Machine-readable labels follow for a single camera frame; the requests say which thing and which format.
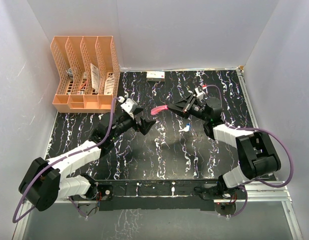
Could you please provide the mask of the red strap keychain with ring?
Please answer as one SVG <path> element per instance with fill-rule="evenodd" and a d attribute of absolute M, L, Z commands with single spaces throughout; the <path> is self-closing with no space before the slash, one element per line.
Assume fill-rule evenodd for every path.
<path fill-rule="evenodd" d="M 157 115 L 159 112 L 164 111 L 164 110 L 167 110 L 167 109 L 168 109 L 168 106 L 167 106 L 167 105 L 156 106 L 156 107 L 154 107 L 154 108 L 151 109 L 150 114 L 151 114 L 152 116 L 155 116 L 155 115 Z"/>

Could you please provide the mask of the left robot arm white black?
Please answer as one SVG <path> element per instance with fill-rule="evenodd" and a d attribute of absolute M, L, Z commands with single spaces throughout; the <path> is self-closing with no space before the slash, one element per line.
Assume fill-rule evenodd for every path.
<path fill-rule="evenodd" d="M 128 130 L 146 135 L 156 121 L 144 117 L 137 121 L 136 114 L 142 111 L 138 107 L 132 114 L 126 111 L 119 116 L 105 113 L 83 144 L 58 157 L 47 160 L 36 158 L 22 179 L 19 192 L 40 212 L 47 210 L 56 200 L 66 197 L 80 195 L 88 200 L 95 198 L 98 187 L 91 177 L 69 175 L 106 155 L 115 146 L 115 140 Z"/>

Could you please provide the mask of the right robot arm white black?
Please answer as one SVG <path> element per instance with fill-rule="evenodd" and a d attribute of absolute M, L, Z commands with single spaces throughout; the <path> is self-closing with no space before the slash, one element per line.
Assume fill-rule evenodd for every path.
<path fill-rule="evenodd" d="M 191 94 L 168 104 L 167 108 L 182 118 L 194 116 L 202 120 L 207 137 L 236 148 L 238 166 L 219 176 L 216 186 L 207 189 L 210 194 L 230 198 L 240 185 L 281 169 L 281 161 L 269 134 L 227 126 L 222 119 L 222 102 L 217 97 L 202 104 L 195 94 Z"/>

